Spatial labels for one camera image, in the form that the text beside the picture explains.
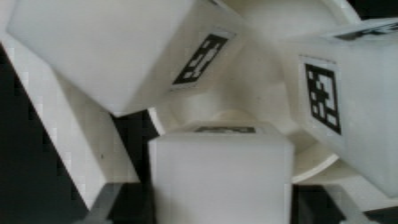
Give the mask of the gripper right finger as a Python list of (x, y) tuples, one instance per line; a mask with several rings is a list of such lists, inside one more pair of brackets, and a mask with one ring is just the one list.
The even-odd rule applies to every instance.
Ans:
[(294, 185), (289, 224), (380, 224), (337, 185)]

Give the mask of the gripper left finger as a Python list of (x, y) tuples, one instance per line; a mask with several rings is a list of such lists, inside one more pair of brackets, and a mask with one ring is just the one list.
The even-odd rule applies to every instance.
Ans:
[(72, 224), (156, 224), (147, 186), (106, 183), (88, 213)]

